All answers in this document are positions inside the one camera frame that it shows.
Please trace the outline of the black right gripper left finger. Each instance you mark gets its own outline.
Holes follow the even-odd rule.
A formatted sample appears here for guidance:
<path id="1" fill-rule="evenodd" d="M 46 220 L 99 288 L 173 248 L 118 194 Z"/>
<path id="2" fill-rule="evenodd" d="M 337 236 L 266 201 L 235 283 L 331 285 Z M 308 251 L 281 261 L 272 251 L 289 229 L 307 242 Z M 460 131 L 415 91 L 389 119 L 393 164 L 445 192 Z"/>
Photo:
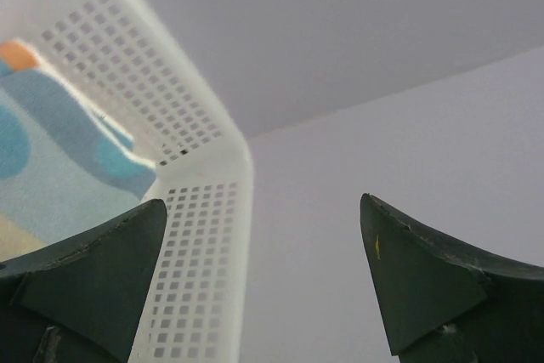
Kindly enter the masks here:
<path id="1" fill-rule="evenodd" d="M 3 362 L 126 362 L 167 225 L 153 199 L 1 262 Z"/>

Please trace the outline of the blue dotted striped towel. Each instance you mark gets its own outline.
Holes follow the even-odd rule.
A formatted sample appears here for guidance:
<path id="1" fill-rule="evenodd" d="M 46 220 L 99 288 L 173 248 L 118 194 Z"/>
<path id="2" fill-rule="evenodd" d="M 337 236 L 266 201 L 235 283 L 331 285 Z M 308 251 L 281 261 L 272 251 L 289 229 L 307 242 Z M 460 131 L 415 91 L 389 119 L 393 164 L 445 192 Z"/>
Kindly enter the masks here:
<path id="1" fill-rule="evenodd" d="M 1 45 L 1 258 L 35 251 L 136 207 L 156 179 L 133 138 Z"/>

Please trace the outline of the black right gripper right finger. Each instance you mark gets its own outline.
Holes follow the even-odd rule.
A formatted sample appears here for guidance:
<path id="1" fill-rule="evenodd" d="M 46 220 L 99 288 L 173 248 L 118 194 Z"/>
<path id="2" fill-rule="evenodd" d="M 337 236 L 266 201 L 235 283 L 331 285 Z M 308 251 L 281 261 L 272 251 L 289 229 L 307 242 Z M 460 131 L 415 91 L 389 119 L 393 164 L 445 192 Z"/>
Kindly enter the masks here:
<path id="1" fill-rule="evenodd" d="M 401 362 L 541 362 L 543 269 L 360 199 L 388 347 Z"/>

